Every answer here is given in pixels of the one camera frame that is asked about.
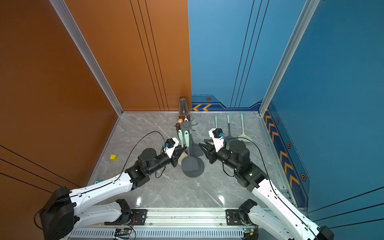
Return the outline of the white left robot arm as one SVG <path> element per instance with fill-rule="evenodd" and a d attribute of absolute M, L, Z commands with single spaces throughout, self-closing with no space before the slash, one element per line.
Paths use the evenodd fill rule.
<path fill-rule="evenodd" d="M 166 148 L 156 156 L 152 148 L 145 149 L 135 164 L 121 174 L 88 187 L 56 189 L 39 210 L 45 240 L 60 240 L 80 225 L 80 214 L 95 204 L 115 195 L 137 189 L 150 180 L 150 175 L 171 164 L 176 167 L 186 147 Z"/>

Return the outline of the grey kitchen utensil rack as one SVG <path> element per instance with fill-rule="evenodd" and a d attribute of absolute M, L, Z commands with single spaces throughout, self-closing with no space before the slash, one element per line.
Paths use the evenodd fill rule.
<path fill-rule="evenodd" d="M 189 123 L 185 123 L 183 122 L 181 124 L 181 130 L 183 131 L 183 134 L 185 131 L 188 131 L 189 132 Z M 192 150 L 192 147 L 190 146 L 191 148 L 191 155 L 197 159 L 198 161 L 198 164 L 199 164 L 199 168 L 195 171 L 189 171 L 189 172 L 184 172 L 183 173 L 189 177 L 189 178 L 197 178 L 199 177 L 203 172 L 204 172 L 204 169 L 205 169 L 205 164 L 203 162 L 203 160 L 200 158 L 200 157 L 195 157 L 194 154 L 193 154 L 193 150 Z"/>

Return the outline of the cream spatula mint handle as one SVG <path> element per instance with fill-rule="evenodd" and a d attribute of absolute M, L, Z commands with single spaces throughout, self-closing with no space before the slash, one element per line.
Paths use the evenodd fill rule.
<path fill-rule="evenodd" d="M 244 142 L 252 142 L 252 139 L 245 134 L 245 121 L 244 121 L 244 114 L 241 113 L 241 124 L 242 124 L 242 133 L 239 135 L 239 140 L 242 140 Z"/>

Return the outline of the grey turner mint handle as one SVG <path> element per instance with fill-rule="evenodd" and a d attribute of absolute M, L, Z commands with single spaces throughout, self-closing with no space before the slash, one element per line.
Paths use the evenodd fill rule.
<path fill-rule="evenodd" d="M 226 142 L 229 144 L 234 140 L 234 137 L 231 134 L 230 114 L 227 114 L 227 124 L 228 124 L 228 134 L 226 135 Z"/>

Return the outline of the cream slotted turner mint handle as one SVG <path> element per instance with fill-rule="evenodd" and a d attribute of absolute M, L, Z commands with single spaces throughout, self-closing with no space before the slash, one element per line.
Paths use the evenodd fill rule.
<path fill-rule="evenodd" d="M 184 134 L 183 134 L 183 131 L 180 129 L 178 130 L 178 137 L 179 137 L 179 140 L 180 140 L 180 145 L 181 147 L 183 148 L 184 147 Z M 180 156 L 179 160 L 178 160 L 178 164 L 179 165 L 182 165 L 182 161 L 187 157 L 187 153 L 184 151 L 182 153 L 182 155 Z"/>

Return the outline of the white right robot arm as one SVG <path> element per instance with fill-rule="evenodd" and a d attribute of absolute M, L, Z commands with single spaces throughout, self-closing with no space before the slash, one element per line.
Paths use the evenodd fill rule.
<path fill-rule="evenodd" d="M 267 213 L 258 203 L 248 199 L 239 207 L 243 223 L 257 225 L 278 240 L 332 240 L 334 233 L 320 227 L 299 211 L 270 181 L 269 176 L 250 159 L 250 151 L 243 141 L 233 141 L 227 149 L 215 147 L 212 140 L 199 145 L 211 164 L 219 161 L 234 170 L 238 183 L 255 195 L 269 209 Z"/>

